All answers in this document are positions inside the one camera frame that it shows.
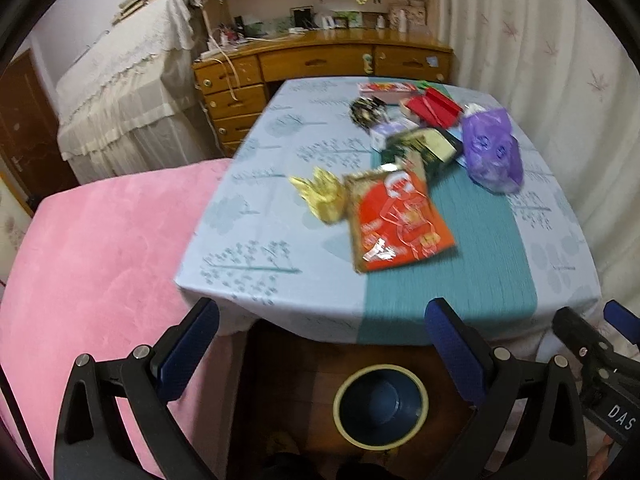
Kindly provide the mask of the brown wooden door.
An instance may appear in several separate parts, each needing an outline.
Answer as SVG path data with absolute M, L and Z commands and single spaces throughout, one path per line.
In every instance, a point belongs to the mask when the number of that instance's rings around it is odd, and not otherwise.
M 14 58 L 1 76 L 1 154 L 35 203 L 78 185 L 58 150 L 58 116 L 29 50 Z

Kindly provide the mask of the white small box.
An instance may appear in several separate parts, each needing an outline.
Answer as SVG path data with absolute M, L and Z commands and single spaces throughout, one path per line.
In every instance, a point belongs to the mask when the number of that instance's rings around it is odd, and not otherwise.
M 416 122 L 405 117 L 380 122 L 369 129 L 371 148 L 376 152 L 382 152 L 393 139 L 417 128 L 419 125 Z

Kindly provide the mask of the teal striped table runner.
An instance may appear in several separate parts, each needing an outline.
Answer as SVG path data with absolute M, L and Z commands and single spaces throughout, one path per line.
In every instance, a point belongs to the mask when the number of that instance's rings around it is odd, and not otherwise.
M 488 339 L 525 334 L 538 298 L 506 196 L 473 183 L 456 162 L 428 185 L 428 194 L 456 246 L 410 266 L 369 273 L 357 341 L 427 344 L 424 311 L 434 298 L 446 299 Z

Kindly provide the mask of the purple plastic bag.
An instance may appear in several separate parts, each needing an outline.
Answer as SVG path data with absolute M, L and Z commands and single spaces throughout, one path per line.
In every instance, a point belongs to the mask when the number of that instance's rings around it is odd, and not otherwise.
M 460 119 L 469 177 L 494 194 L 517 193 L 524 181 L 520 144 L 504 108 L 470 103 Z

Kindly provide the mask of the white floral curtain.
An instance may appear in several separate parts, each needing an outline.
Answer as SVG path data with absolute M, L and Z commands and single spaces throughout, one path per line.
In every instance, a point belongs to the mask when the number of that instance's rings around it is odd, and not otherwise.
M 494 96 L 577 214 L 603 292 L 639 305 L 639 74 L 587 0 L 438 0 L 454 81 Z

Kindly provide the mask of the pink bed blanket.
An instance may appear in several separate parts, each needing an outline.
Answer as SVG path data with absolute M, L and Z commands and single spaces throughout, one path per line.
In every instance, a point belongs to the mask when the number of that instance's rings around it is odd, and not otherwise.
M 1 301 L 1 365 L 44 468 L 75 359 L 123 358 L 186 314 L 174 277 L 228 166 L 96 181 L 38 207 Z

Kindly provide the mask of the blue trash bin cream rim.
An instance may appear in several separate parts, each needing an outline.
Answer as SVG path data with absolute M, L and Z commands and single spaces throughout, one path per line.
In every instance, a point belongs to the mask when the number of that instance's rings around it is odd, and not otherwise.
M 332 415 L 338 433 L 351 445 L 383 452 L 415 437 L 429 407 L 416 374 L 402 366 L 376 364 L 357 370 L 340 385 Z

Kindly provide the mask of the white lace covered cabinet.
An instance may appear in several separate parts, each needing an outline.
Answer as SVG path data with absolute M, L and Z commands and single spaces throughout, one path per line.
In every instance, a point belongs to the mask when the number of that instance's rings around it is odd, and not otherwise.
M 206 39 L 200 0 L 153 0 L 61 77 L 58 150 L 79 183 L 218 156 L 192 68 Z

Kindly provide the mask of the black gold crumpled wrapper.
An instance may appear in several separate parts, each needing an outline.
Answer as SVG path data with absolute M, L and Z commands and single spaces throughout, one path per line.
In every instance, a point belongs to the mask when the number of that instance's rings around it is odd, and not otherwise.
M 352 101 L 349 105 L 349 116 L 357 126 L 364 130 L 390 121 L 386 104 L 375 96 L 373 98 L 360 96 Z

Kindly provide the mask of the red white long box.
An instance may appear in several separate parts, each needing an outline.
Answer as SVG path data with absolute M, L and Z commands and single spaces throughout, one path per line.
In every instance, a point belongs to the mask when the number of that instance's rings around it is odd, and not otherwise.
M 408 82 L 360 82 L 358 91 L 362 96 L 411 96 L 418 91 L 414 84 Z

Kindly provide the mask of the red snack wrapper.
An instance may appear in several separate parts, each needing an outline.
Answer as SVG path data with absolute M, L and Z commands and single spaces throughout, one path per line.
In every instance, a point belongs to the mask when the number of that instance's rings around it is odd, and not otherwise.
M 418 263 L 456 241 L 415 172 L 395 164 L 344 177 L 352 260 L 358 273 Z

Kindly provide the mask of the wooden desk with drawers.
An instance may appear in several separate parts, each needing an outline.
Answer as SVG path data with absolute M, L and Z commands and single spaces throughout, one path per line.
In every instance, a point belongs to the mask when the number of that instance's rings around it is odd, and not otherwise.
M 289 79 L 375 76 L 446 84 L 453 62 L 452 47 L 420 32 L 357 28 L 256 40 L 195 62 L 193 71 L 221 155 L 231 157 Z

